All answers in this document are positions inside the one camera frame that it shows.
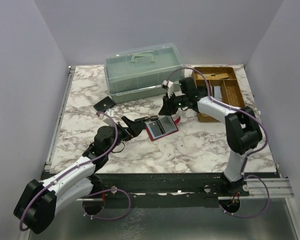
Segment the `grey credit card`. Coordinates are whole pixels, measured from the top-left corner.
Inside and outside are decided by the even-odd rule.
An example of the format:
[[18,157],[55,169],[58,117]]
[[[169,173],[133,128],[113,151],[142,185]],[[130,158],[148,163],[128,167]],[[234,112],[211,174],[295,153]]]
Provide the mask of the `grey credit card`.
[[176,124],[171,116],[164,116],[158,120],[165,134],[177,132]]

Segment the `red card holder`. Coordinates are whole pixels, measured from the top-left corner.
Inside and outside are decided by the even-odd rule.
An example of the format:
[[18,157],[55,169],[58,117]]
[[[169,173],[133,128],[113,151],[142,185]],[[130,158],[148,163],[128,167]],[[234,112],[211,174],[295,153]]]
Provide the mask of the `red card holder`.
[[180,120],[180,116],[176,119],[173,119],[171,116],[164,116],[159,120],[147,123],[145,125],[145,130],[150,140],[153,142],[178,132],[179,129],[177,124],[180,122]]

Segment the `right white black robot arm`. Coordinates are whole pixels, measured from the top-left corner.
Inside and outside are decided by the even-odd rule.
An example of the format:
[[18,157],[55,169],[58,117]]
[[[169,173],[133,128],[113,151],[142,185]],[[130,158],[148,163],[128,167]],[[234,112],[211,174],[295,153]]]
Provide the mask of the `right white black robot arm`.
[[197,87],[192,77],[179,81],[182,95],[174,93],[174,83],[164,80],[161,87],[166,90],[160,116],[172,116],[178,109],[191,109],[197,113],[211,116],[225,125],[226,140],[230,147],[227,166],[221,174],[220,191],[231,196],[237,192],[244,177],[243,171],[248,156],[263,139],[260,126],[250,107],[239,108],[222,103],[212,96],[204,86]]

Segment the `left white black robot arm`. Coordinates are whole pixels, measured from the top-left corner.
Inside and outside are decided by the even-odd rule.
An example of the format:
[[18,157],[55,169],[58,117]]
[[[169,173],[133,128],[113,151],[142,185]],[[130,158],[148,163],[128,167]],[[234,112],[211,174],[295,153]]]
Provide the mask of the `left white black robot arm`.
[[101,185],[90,180],[108,161],[108,155],[121,142],[138,137],[145,123],[121,118],[126,126],[113,122],[97,130],[93,142],[75,163],[43,181],[31,180],[24,188],[13,214],[19,219],[22,232],[43,232],[53,221],[56,213],[83,196],[97,197]]

